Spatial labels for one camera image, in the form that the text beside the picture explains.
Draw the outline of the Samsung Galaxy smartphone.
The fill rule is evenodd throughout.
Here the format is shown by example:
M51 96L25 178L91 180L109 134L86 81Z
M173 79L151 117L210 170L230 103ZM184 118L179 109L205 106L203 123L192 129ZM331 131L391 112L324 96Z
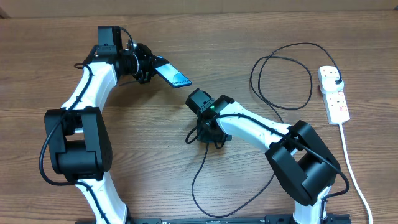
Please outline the Samsung Galaxy smartphone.
M172 87L181 88L190 86L192 82L173 65L167 63L156 68L156 72Z

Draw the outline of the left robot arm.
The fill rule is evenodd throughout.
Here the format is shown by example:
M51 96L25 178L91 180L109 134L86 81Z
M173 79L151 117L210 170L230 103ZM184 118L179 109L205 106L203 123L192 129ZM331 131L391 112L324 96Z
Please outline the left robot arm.
M144 44L129 41L123 47L119 26L99 26L98 44L75 66L83 76L61 108L44 116L46 139L39 156L39 172L55 186L74 185L95 214L95 223L132 223L110 176L111 141L102 117L111 90L125 75L140 84L156 74L156 57Z

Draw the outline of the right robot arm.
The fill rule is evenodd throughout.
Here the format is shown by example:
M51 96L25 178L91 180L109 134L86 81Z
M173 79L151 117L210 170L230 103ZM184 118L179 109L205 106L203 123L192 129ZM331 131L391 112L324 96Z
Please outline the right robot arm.
M197 125L186 137L220 149L237 136L260 149L285 192L294 200L295 223L325 223L326 202L341 167L335 156L306 122L294 125L263 118L222 95L212 98L197 88L185 104L196 114Z

